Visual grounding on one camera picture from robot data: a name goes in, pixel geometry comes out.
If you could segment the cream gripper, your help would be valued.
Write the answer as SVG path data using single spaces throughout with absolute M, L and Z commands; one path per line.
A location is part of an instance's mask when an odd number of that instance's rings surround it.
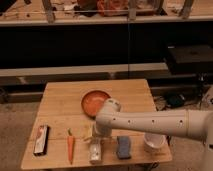
M 86 126 L 84 132 L 84 140 L 90 141 L 95 144 L 100 144 L 103 138 L 109 138 L 111 136 L 112 130 L 108 127 L 94 124 L 93 126 Z

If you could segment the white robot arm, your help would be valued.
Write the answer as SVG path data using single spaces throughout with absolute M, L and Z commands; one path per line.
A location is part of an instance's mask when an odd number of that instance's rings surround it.
M 121 105 L 115 99 L 105 102 L 85 101 L 82 108 L 93 113 L 95 136 L 107 137 L 113 129 L 133 130 L 164 134 L 203 141 L 213 144 L 213 111 L 166 110 L 154 112 L 121 112 Z

